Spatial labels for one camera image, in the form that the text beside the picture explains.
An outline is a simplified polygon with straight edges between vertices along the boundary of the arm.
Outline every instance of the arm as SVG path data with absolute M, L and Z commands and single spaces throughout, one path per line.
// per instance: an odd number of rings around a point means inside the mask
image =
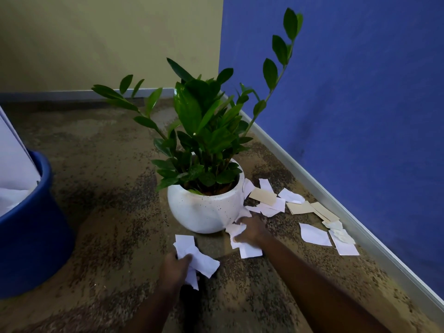
M 389 332 L 375 317 L 274 238 L 257 217 L 234 239 L 260 247 L 289 288 L 313 332 Z
M 124 333 L 162 332 L 168 314 L 179 298 L 191 259 L 191 255 L 186 255 L 178 260 L 175 253 L 169 253 L 165 257 L 156 290 L 142 302 L 133 318 L 126 324 Z

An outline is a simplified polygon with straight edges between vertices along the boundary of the green plant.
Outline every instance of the green plant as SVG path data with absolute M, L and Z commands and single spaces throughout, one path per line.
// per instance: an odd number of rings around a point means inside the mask
M 295 14 L 293 10 L 287 8 L 284 15 L 284 29 L 291 43 L 286 44 L 280 36 L 273 35 L 273 51 L 282 64 L 282 69 L 278 75 L 276 64 L 268 58 L 265 59 L 263 74 L 269 87 L 269 94 L 265 99 L 260 99 L 256 91 L 245 87 L 242 83 L 240 83 L 241 92 L 236 90 L 236 103 L 233 95 L 224 99 L 225 93 L 220 93 L 221 85 L 230 79 L 233 69 L 224 69 L 216 79 L 203 81 L 202 75 L 194 78 L 175 61 L 167 58 L 171 68 L 181 78 L 181 82 L 176 83 L 174 91 L 174 107 L 179 118 L 168 126 L 166 132 L 161 131 L 150 118 L 162 88 L 155 90 L 146 98 L 145 107 L 139 109 L 123 96 L 131 85 L 133 75 L 122 79 L 120 93 L 104 85 L 92 87 L 96 93 L 107 98 L 108 103 L 137 112 L 139 115 L 134 120 L 156 130 L 160 135 L 161 138 L 154 139 L 154 145 L 168 159 L 152 161 L 158 168 L 157 172 L 163 176 L 157 190 L 180 184 L 195 194 L 217 195 L 230 190 L 237 183 L 241 169 L 236 163 L 230 162 L 230 159 L 233 155 L 249 149 L 244 144 L 252 138 L 246 134 L 267 106 L 268 99 L 286 70 L 302 21 L 301 14 Z M 143 81 L 142 79 L 136 84 L 131 98 L 135 97 Z M 253 118 L 248 124 L 241 119 L 239 112 L 251 94 L 254 94 L 258 102 L 254 105 Z M 183 125 L 185 132 L 176 131 L 180 125 Z M 177 139 L 182 149 L 178 148 Z

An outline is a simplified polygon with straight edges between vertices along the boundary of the blue bin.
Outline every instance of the blue bin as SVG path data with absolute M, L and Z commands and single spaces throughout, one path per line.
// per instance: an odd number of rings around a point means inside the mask
M 75 236 L 54 201 L 51 166 L 29 151 L 42 179 L 18 206 L 0 217 L 0 299 L 42 284 L 68 260 Z

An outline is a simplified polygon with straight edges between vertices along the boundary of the person's left hand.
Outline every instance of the person's left hand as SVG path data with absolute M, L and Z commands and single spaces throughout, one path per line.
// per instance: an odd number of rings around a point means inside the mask
M 182 259 L 177 259 L 176 253 L 170 252 L 167 254 L 160 267 L 159 288 L 172 294 L 178 294 L 180 287 L 185 282 L 188 266 L 192 259 L 191 254 Z

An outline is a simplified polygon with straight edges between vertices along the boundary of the white skirting board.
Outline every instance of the white skirting board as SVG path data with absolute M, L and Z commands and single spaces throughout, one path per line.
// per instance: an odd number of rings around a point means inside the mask
M 137 97 L 147 97 L 155 89 L 139 89 Z M 129 89 L 125 97 L 130 97 Z M 173 88 L 164 88 L 162 98 L 173 97 Z M 29 93 L 0 93 L 0 103 L 5 102 L 38 102 L 103 99 L 92 90 L 49 91 Z M 248 123 L 251 118 L 241 111 Z M 444 301 L 433 292 L 411 269 L 409 269 L 393 252 L 378 240 L 361 222 L 356 219 L 339 201 L 337 201 L 319 182 L 317 182 L 296 160 L 264 132 L 256 123 L 251 127 L 258 139 L 279 159 L 280 162 L 307 188 L 325 207 L 340 217 L 344 227 L 372 258 L 391 276 L 415 302 L 417 306 L 433 321 L 444 328 Z

